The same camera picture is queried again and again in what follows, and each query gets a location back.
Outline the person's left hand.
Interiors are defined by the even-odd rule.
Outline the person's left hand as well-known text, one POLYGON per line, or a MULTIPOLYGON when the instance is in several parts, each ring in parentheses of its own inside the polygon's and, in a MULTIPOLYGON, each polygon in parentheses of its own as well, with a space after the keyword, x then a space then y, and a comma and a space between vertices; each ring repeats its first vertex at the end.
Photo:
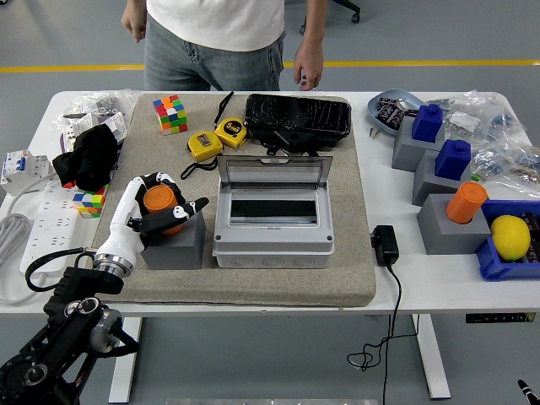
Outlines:
POLYGON ((294 58, 294 81, 300 91, 313 90, 320 84, 323 66, 322 42, 305 37, 294 58))

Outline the person's right hand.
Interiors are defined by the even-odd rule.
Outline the person's right hand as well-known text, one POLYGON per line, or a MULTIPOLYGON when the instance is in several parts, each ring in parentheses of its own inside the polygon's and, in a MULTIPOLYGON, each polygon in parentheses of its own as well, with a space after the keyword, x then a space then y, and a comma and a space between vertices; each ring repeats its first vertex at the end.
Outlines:
POLYGON ((143 40, 147 24, 146 3, 128 2, 121 17, 121 24, 136 43, 143 40))

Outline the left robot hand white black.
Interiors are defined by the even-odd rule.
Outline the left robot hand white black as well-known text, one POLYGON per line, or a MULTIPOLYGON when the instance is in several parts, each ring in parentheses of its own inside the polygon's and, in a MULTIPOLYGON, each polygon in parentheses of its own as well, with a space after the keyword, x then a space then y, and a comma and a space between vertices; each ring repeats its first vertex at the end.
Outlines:
POLYGON ((109 237, 94 256, 94 269, 120 278, 130 275, 137 263, 137 254, 145 249, 144 237, 184 224, 208 203, 206 197, 186 201, 176 182, 164 172, 134 177, 117 204, 109 237), (179 202, 171 208, 150 213, 144 207, 143 195, 157 185, 169 187, 179 202))

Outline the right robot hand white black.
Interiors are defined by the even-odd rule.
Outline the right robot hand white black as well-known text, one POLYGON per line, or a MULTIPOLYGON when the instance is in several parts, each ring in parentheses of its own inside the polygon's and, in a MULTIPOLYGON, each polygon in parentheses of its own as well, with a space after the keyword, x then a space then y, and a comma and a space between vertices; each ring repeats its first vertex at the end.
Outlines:
POLYGON ((524 380, 519 380, 517 384, 530 405, 540 405, 540 398, 524 380))

